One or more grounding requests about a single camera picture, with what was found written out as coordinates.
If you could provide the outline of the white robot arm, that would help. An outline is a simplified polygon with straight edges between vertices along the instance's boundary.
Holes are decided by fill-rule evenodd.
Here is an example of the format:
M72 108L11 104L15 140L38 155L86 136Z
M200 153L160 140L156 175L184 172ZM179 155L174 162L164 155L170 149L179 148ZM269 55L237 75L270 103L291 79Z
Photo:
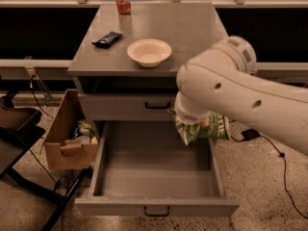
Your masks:
M308 155L308 89L252 75L256 55L243 38L220 40L177 73L175 111L188 124L212 112Z

